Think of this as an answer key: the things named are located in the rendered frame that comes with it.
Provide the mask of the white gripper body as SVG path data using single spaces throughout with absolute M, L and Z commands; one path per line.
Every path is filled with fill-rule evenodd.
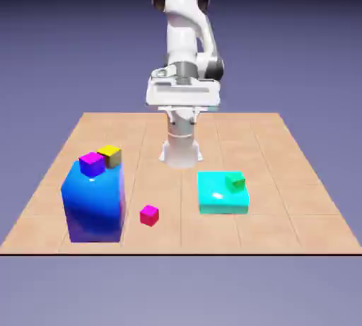
M 189 84 L 178 84 L 175 77 L 150 78 L 146 104 L 173 107 L 217 107 L 221 85 L 218 81 L 191 78 Z

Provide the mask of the small yellow cube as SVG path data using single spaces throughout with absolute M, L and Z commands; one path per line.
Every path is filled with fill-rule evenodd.
M 115 168 L 122 162 L 122 150 L 120 147 L 106 145 L 97 150 L 97 153 L 105 158 L 106 168 Z

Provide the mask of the small green cube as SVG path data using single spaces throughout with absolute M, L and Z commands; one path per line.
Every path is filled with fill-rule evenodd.
M 245 189 L 245 177 L 242 173 L 228 173 L 225 176 L 225 185 L 229 192 L 242 192 Z

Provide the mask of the small purple cube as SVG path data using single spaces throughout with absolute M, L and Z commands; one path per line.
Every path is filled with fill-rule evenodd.
M 99 153 L 89 152 L 78 158 L 80 171 L 89 178 L 105 172 L 105 157 Z

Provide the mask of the small pink cube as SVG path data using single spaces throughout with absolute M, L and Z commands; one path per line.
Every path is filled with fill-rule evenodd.
M 153 226 L 159 220 L 159 209 L 147 204 L 140 211 L 140 222 L 147 226 Z

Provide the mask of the large cyan box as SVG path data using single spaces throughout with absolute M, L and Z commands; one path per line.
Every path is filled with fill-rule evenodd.
M 242 192 L 231 193 L 225 185 L 225 176 L 228 173 L 242 172 L 239 170 L 198 172 L 198 202 L 201 214 L 246 214 L 248 212 L 250 198 L 246 181 Z

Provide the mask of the large blue box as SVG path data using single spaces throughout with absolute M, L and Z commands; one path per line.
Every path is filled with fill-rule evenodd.
M 71 242 L 118 243 L 121 240 L 127 212 L 122 164 L 90 178 L 75 161 L 61 193 Z

